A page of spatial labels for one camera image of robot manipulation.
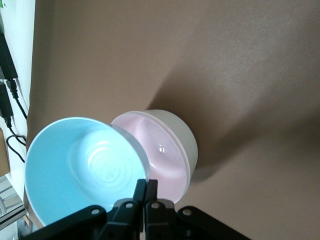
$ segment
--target light blue bowl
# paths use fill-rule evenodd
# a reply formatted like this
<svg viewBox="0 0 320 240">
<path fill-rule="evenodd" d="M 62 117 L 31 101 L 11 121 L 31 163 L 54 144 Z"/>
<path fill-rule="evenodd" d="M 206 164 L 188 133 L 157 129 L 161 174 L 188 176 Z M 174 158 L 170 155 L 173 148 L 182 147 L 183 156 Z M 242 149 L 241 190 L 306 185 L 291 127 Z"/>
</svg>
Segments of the light blue bowl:
<svg viewBox="0 0 320 240">
<path fill-rule="evenodd" d="M 149 162 L 140 143 L 124 129 L 70 117 L 45 127 L 31 143 L 25 164 L 30 205 L 46 226 L 90 205 L 110 211 L 132 198 Z"/>
</svg>

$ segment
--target white wall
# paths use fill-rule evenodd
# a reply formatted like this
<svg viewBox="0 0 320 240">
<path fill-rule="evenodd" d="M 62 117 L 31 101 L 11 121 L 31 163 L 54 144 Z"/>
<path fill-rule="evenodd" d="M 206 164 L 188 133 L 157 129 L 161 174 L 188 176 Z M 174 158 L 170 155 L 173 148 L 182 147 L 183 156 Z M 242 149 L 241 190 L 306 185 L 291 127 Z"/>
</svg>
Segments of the white wall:
<svg viewBox="0 0 320 240">
<path fill-rule="evenodd" d="M 0 8 L 0 15 L 4 36 L 18 74 L 19 100 L 25 111 L 28 112 L 36 0 L 2 0 L 2 3 L 4 7 Z M 28 132 L 26 120 L 10 93 L 9 96 L 14 114 L 13 130 L 26 136 Z M 11 135 L 1 117 L 0 128 L 3 130 L 5 138 Z M 25 147 L 18 144 L 15 139 L 11 139 L 10 143 L 21 153 L 22 157 L 26 157 Z M 11 150 L 8 150 L 8 157 L 11 173 L 7 174 L 7 178 L 20 198 L 23 199 L 25 165 Z"/>
</svg>

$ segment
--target pink bowl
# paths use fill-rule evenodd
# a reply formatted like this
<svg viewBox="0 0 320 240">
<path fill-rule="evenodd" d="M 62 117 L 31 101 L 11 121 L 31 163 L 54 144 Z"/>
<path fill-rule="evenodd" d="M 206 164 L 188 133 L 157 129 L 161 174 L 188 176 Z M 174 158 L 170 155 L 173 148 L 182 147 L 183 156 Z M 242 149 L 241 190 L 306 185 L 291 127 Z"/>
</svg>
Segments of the pink bowl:
<svg viewBox="0 0 320 240">
<path fill-rule="evenodd" d="M 189 127 L 165 110 L 126 112 L 112 121 L 142 145 L 150 179 L 158 180 L 158 198 L 178 202 L 186 193 L 198 160 L 198 148 Z"/>
</svg>

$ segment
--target power adapter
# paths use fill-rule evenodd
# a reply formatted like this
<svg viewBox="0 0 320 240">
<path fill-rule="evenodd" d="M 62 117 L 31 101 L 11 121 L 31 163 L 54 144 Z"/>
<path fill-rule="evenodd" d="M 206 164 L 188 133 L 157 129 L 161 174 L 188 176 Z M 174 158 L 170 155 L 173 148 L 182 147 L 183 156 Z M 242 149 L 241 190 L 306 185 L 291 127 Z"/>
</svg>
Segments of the power adapter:
<svg viewBox="0 0 320 240">
<path fill-rule="evenodd" d="M 11 116 L 13 115 L 7 87 L 3 82 L 0 82 L 0 117 L 3 117 L 8 128 L 12 127 Z"/>
<path fill-rule="evenodd" d="M 0 33 L 0 79 L 16 79 L 18 74 L 5 35 Z"/>
</svg>

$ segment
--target brown backdrop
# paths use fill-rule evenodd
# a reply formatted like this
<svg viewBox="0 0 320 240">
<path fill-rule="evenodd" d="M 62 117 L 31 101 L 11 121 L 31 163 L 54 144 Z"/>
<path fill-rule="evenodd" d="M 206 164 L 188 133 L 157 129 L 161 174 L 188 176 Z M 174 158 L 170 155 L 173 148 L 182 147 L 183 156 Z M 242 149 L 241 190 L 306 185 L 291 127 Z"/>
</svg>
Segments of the brown backdrop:
<svg viewBox="0 0 320 240">
<path fill-rule="evenodd" d="M 199 159 L 176 205 L 255 240 L 320 238 L 320 1 L 36 1 L 28 143 L 164 109 Z"/>
</svg>

